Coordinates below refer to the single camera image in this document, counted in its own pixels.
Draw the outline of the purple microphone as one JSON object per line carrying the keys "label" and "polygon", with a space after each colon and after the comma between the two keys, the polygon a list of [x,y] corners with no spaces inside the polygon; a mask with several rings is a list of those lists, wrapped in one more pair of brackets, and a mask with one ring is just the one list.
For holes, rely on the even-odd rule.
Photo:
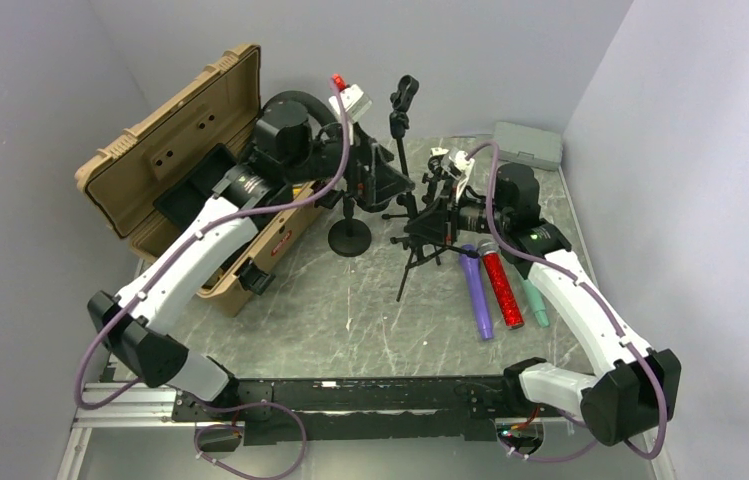
{"label": "purple microphone", "polygon": [[480,339],[482,341],[492,340],[494,338],[493,324],[481,278],[477,250],[471,244],[464,244],[461,249],[464,250],[464,253],[460,254],[459,263],[466,279]]}

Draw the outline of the red glitter microphone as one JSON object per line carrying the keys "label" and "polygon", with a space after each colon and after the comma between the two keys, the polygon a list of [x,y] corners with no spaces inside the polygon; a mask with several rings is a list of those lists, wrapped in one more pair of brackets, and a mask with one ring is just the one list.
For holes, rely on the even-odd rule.
{"label": "red glitter microphone", "polygon": [[516,297],[507,278],[496,244],[489,239],[481,240],[477,244],[486,274],[492,286],[505,325],[509,329],[524,326],[524,320]]}

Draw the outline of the black round base mic stand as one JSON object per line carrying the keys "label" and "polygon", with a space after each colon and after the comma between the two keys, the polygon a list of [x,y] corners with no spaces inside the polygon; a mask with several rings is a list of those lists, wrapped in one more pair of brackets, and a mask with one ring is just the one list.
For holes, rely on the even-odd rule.
{"label": "black round base mic stand", "polygon": [[342,193],[343,218],[335,222],[327,236],[330,249],[342,257],[357,257],[364,254],[372,244],[372,232],[368,225],[354,217],[355,201],[347,192]]}

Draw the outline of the black tripod stand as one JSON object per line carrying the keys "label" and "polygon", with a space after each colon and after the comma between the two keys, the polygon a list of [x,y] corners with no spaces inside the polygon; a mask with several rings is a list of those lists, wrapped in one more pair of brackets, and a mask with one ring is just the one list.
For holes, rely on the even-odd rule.
{"label": "black tripod stand", "polygon": [[[419,86],[420,86],[420,83],[415,77],[409,74],[406,74],[402,76],[400,80],[398,81],[396,90],[390,94],[390,102],[392,105],[392,112],[389,115],[390,133],[391,133],[392,139],[396,143],[401,171],[407,175],[409,174],[409,168],[408,168],[408,159],[407,159],[407,154],[406,154],[406,149],[405,149],[404,138],[406,136],[407,130],[409,130],[410,128],[408,111],[411,107],[411,104],[414,100],[415,95],[417,94],[419,90]],[[418,206],[416,197],[414,200],[409,200],[407,203],[407,206],[409,206],[412,210],[414,210],[416,207],[418,207],[419,209],[424,208],[424,207],[420,208]],[[453,250],[447,250],[447,251],[453,251],[459,254],[464,253],[464,250],[462,250],[460,247],[456,246],[455,244],[454,246],[459,248],[459,251],[453,251]],[[405,285],[409,276],[409,272],[412,269],[414,269],[412,268],[412,269],[406,270],[405,266],[404,266],[403,275],[400,281],[400,285],[398,287],[398,292],[396,295],[397,301],[400,301],[402,299],[403,293],[405,291]]]}

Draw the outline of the mint green microphone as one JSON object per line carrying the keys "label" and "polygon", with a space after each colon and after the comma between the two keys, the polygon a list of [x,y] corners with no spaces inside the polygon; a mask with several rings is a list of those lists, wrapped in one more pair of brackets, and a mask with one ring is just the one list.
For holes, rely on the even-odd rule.
{"label": "mint green microphone", "polygon": [[528,279],[522,279],[521,285],[524,290],[530,311],[540,328],[548,328],[550,320],[542,294],[538,288]]}

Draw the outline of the black tripod stand shock mount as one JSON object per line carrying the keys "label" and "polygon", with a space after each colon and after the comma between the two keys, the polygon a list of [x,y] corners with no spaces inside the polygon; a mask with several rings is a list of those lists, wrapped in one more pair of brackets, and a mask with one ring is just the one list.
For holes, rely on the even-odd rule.
{"label": "black tripod stand shock mount", "polygon": [[[402,194],[397,200],[401,204],[406,212],[403,214],[382,214],[383,220],[391,219],[406,219],[407,222],[416,217],[421,211],[423,211],[430,203],[437,199],[447,200],[450,204],[454,199],[454,186],[455,180],[447,173],[444,169],[444,160],[447,153],[450,150],[436,147],[430,150],[430,156],[428,158],[427,167],[428,171],[422,176],[422,184],[426,186],[427,190],[422,196],[421,201],[424,204],[423,209],[416,207],[412,210],[407,203],[409,200],[414,200],[415,197],[410,194]],[[411,239],[407,234],[403,237],[393,237],[390,239],[392,244],[399,244],[403,249],[410,252],[406,270],[421,266],[430,260],[435,260],[440,264],[439,256],[447,250],[459,251],[459,248],[454,246],[456,239],[452,239],[451,245],[431,245],[421,244]]]}

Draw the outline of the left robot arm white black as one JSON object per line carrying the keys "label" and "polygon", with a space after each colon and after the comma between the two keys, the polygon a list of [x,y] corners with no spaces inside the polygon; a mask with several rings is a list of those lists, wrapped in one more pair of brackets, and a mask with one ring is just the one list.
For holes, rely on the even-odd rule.
{"label": "left robot arm white black", "polygon": [[186,391],[211,419],[229,417],[239,404],[237,378],[174,340],[170,329],[208,276],[258,235],[258,218],[288,209],[283,186],[317,181],[314,199],[320,200],[344,182],[347,206],[371,212],[412,190],[412,181],[392,167],[391,153],[360,126],[370,106],[356,87],[327,102],[297,91],[273,97],[252,140],[209,185],[184,232],[141,278],[90,300],[94,345],[106,347],[146,385]]}

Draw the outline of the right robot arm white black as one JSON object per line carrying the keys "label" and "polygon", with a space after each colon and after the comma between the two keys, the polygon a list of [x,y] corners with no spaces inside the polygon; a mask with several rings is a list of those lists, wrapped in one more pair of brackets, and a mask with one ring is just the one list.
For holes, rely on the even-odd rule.
{"label": "right robot arm white black", "polygon": [[534,357],[505,369],[501,401],[524,415],[553,407],[585,426],[606,446],[629,444],[652,431],[662,449],[672,420],[681,363],[670,349],[655,350],[609,304],[582,268],[571,242],[543,218],[540,185],[531,168],[506,164],[492,170],[488,190],[474,191],[466,167],[439,163],[422,177],[423,209],[404,228],[407,242],[455,250],[461,232],[488,234],[492,246],[547,299],[580,343],[591,374]]}

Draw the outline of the grey plastic case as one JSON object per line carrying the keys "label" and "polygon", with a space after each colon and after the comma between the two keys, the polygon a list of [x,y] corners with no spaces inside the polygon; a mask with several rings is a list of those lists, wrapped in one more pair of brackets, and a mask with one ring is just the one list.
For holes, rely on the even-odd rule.
{"label": "grey plastic case", "polygon": [[503,160],[547,171],[557,170],[562,162],[563,143],[558,133],[499,121],[493,140]]}

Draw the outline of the black tray in case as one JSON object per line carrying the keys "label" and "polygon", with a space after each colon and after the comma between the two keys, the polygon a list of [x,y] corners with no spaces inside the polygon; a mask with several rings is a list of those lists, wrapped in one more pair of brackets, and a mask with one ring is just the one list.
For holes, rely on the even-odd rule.
{"label": "black tray in case", "polygon": [[186,230],[213,195],[213,188],[236,166],[236,157],[223,144],[216,144],[188,173],[164,191],[154,208],[180,232]]}

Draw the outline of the tan plastic tool case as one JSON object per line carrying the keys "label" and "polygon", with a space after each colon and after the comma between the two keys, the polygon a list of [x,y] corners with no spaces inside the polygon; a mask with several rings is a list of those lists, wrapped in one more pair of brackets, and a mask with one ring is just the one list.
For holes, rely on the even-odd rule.
{"label": "tan plastic tool case", "polygon": [[142,260],[153,263],[182,232],[154,200],[217,144],[233,153],[245,146],[262,106],[260,67],[258,44],[225,51],[76,171],[78,189]]}

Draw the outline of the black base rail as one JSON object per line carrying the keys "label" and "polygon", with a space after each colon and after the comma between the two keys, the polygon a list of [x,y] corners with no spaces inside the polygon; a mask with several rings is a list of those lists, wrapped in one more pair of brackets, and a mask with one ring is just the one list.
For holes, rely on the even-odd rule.
{"label": "black base rail", "polygon": [[492,429],[525,421],[537,425],[549,406],[511,398],[505,380],[492,376],[334,379],[243,379],[242,412],[215,412],[187,393],[177,395],[178,423],[234,421],[247,446],[309,441],[459,437],[492,441]]}

